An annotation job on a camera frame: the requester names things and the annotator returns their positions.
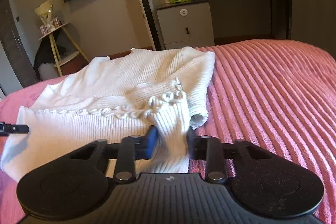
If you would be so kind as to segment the yellow-legged side table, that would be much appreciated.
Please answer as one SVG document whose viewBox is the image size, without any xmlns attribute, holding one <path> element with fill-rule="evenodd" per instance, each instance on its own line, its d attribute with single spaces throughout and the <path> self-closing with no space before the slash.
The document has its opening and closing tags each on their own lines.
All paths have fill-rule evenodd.
<svg viewBox="0 0 336 224">
<path fill-rule="evenodd" d="M 47 45 L 51 48 L 54 68 L 59 76 L 63 76 L 64 65 L 76 61 L 78 57 L 81 58 L 84 65 L 90 63 L 90 59 L 68 31 L 69 25 L 70 22 L 63 23 L 39 38 L 40 46 L 43 41 L 49 41 Z"/>
</svg>

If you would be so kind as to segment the pink corduroy bed blanket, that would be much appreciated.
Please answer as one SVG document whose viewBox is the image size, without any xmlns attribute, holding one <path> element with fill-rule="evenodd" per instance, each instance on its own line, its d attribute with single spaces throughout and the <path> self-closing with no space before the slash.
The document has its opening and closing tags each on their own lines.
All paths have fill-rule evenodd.
<svg viewBox="0 0 336 224">
<path fill-rule="evenodd" d="M 208 118 L 195 128 L 223 142 L 245 139 L 317 174 L 325 187 L 318 210 L 335 223 L 335 60 L 292 41 L 248 40 L 201 48 L 215 55 L 206 94 Z M 1 120 L 18 123 L 47 85 L 36 84 L 1 103 Z"/>
</svg>

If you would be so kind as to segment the white ribbed knit sweater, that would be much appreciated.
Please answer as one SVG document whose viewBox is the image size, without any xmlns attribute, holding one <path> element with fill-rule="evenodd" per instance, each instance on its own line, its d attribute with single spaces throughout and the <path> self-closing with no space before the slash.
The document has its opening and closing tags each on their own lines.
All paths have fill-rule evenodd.
<svg viewBox="0 0 336 224">
<path fill-rule="evenodd" d="M 153 157 L 139 172 L 186 173 L 186 133 L 205 124 L 206 94 L 215 55 L 191 47 L 131 50 L 119 59 L 96 57 L 61 82 L 47 85 L 30 107 L 21 106 L 17 122 L 29 133 L 10 135 L 1 168 L 13 180 L 98 139 L 118 143 L 159 132 Z"/>
</svg>

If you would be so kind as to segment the wrapped flower bouquet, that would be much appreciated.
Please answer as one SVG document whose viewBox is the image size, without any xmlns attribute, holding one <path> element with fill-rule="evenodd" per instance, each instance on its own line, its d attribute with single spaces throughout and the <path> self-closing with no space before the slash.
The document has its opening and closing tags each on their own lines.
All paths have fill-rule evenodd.
<svg viewBox="0 0 336 224">
<path fill-rule="evenodd" d="M 54 27 L 52 26 L 52 20 L 54 18 L 52 0 L 45 1 L 34 11 L 41 19 L 46 32 L 52 31 L 54 29 Z"/>
</svg>

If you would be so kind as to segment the grey bedside cabinet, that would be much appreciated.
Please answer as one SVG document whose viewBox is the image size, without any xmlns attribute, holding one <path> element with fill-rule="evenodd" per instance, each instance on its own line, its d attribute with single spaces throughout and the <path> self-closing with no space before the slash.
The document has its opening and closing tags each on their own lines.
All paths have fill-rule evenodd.
<svg viewBox="0 0 336 224">
<path fill-rule="evenodd" d="M 157 17 L 167 50 L 215 45 L 208 2 L 161 7 L 157 9 Z"/>
</svg>

